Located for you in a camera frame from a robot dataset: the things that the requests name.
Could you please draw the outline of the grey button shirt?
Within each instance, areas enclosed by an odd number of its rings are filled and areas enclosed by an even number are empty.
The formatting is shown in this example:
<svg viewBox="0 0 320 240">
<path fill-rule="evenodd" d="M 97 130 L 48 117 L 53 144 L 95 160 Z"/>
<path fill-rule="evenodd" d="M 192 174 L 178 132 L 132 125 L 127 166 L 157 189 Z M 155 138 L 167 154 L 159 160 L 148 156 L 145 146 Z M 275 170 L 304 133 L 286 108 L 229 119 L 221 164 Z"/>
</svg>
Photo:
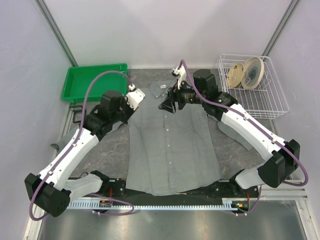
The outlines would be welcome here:
<svg viewBox="0 0 320 240">
<path fill-rule="evenodd" d="M 226 174 L 215 137 L 234 140 L 242 150 L 252 146 L 233 129 L 188 104 L 176 113 L 158 108 L 174 81 L 154 81 L 143 89 L 145 99 L 128 124 L 112 130 L 73 170 L 73 177 L 97 170 L 125 177 L 126 187 L 154 196 L 167 196 L 208 186 Z"/>
</svg>

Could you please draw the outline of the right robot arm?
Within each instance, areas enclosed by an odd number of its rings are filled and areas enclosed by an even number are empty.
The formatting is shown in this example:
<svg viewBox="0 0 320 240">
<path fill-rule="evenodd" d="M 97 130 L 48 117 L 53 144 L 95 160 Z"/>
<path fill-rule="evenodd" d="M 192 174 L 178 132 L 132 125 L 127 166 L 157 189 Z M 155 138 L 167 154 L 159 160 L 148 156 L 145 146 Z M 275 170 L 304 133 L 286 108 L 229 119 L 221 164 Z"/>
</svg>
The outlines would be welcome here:
<svg viewBox="0 0 320 240">
<path fill-rule="evenodd" d="M 240 134 L 257 152 L 264 163 L 236 173 L 229 184 L 235 197 L 257 185 L 277 188 L 298 168 L 300 144 L 294 139 L 286 141 L 272 133 L 254 119 L 238 101 L 227 92 L 219 90 L 215 75 L 209 69 L 193 74 L 193 83 L 186 81 L 183 67 L 172 70 L 177 82 L 167 90 L 166 99 L 158 106 L 160 110 L 175 113 L 187 104 L 201 105 L 204 111 L 220 123 Z"/>
</svg>

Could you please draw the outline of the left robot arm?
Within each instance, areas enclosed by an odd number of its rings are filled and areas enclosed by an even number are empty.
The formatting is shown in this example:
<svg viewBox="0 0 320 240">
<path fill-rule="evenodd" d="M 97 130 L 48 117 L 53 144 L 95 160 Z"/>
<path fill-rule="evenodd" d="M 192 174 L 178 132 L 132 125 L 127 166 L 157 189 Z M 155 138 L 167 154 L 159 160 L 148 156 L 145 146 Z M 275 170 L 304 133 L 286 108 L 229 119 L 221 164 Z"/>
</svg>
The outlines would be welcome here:
<svg viewBox="0 0 320 240">
<path fill-rule="evenodd" d="M 93 172 L 84 178 L 69 177 L 85 155 L 113 129 L 116 123 L 127 123 L 145 98 L 136 88 L 126 95 L 114 90 L 106 91 L 97 104 L 81 120 L 79 128 L 56 158 L 39 174 L 29 173 L 24 180 L 30 200 L 29 215 L 34 221 L 41 220 L 33 214 L 36 205 L 46 215 L 60 216 L 69 203 L 89 194 L 106 196 L 110 191 L 107 177 Z"/>
</svg>

